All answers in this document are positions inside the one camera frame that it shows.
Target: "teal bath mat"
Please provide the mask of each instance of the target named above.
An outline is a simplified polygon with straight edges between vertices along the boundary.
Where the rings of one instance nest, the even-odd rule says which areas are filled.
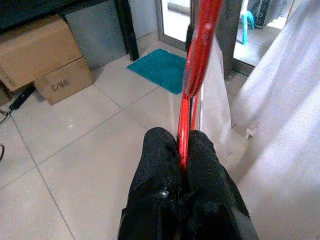
[[[185,58],[157,49],[127,68],[171,93],[179,94],[182,91],[185,64]]]

